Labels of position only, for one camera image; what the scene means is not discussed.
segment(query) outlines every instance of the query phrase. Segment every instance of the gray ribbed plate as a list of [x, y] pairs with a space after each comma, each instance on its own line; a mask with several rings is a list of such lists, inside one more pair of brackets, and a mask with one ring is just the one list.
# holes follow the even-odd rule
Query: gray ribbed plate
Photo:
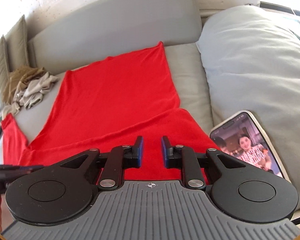
[[16, 222], [3, 236], [7, 240], [290, 240], [299, 234], [288, 219], [271, 224], [235, 220], [220, 212], [203, 191], [172, 180], [126, 181], [119, 190], [101, 193], [79, 218], [51, 227]]

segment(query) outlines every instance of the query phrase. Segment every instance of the beige cloth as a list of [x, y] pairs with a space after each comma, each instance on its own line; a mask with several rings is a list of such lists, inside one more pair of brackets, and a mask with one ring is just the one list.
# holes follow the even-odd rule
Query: beige cloth
[[3, 92], [3, 101], [7, 105], [13, 103], [13, 97], [16, 93], [25, 90], [31, 80], [41, 78], [47, 71], [44, 68], [31, 68], [21, 66], [9, 74], [9, 81]]
[[13, 103], [5, 106], [2, 110], [2, 120], [5, 119], [9, 113], [13, 115], [19, 113], [21, 106], [24, 106], [25, 109], [36, 106], [42, 101], [43, 95], [50, 92], [53, 84], [58, 81], [58, 79], [58, 77], [52, 76], [47, 72], [40, 79], [32, 80], [25, 90], [19, 92], [16, 90]]

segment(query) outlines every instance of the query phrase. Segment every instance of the silver bolt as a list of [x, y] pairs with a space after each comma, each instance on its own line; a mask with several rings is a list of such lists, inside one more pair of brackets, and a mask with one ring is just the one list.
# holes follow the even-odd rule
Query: silver bolt
[[203, 181], [199, 180], [199, 179], [191, 179], [188, 182], [188, 185], [191, 187], [202, 187], [203, 186]]
[[100, 185], [102, 187], [112, 187], [115, 185], [115, 181], [113, 179], [103, 179], [100, 181]]

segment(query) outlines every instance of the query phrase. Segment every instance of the white phone case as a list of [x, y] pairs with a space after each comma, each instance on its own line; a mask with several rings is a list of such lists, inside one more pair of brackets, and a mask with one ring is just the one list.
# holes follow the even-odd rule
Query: white phone case
[[273, 157], [274, 157], [275, 160], [277, 161], [278, 166], [279, 166], [279, 169], [281, 170], [281, 173], [282, 173], [283, 177], [284, 177], [287, 181], [291, 182], [290, 179], [289, 179], [289, 176], [288, 176], [288, 174], [287, 174], [287, 171], [286, 171], [286, 169], [284, 168], [283, 163], [282, 163], [282, 161], [280, 160], [280, 157], [279, 157], [279, 155], [277, 154], [276, 150], [274, 149], [274, 147], [273, 147], [273, 145], [272, 145], [272, 143], [271, 143], [271, 141], [270, 141], [268, 135], [266, 134], [265, 130], [263, 130], [263, 128], [262, 128], [261, 125], [259, 124], [258, 120], [254, 117], [254, 115], [253, 115], [250, 111], [243, 110], [243, 111], [239, 111], [239, 112], [235, 113], [234, 115], [232, 115], [232, 116], [229, 117], [228, 119], [224, 120], [222, 123], [220, 123], [220, 124], [218, 124], [217, 126], [215, 126], [215, 127], [211, 130], [211, 132], [210, 132], [210, 134], [209, 134], [209, 137], [210, 137], [211, 133], [214, 132], [217, 128], [223, 126], [225, 123], [227, 123], [227, 122], [229, 122], [230, 120], [234, 119], [236, 116], [238, 116], [238, 115], [241, 114], [241, 113], [247, 113], [247, 114], [249, 115], [249, 117], [251, 118], [251, 120], [254, 122], [254, 124], [255, 124], [256, 127], [258, 128], [260, 134], [263, 136], [263, 138], [265, 139], [266, 143], [268, 144], [268, 147], [269, 147], [269, 149], [271, 150], [271, 152], [272, 152], [272, 154], [273, 154]]

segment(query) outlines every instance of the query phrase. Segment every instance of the gray plastic base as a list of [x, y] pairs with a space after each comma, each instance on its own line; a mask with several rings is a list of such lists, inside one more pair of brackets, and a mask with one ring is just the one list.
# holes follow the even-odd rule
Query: gray plastic base
[[220, 212], [203, 191], [172, 180], [126, 181], [119, 190], [102, 192], [85, 214], [70, 222], [44, 227], [18, 221], [3, 236], [7, 240], [290, 240], [299, 234], [288, 219], [270, 224], [235, 220]]

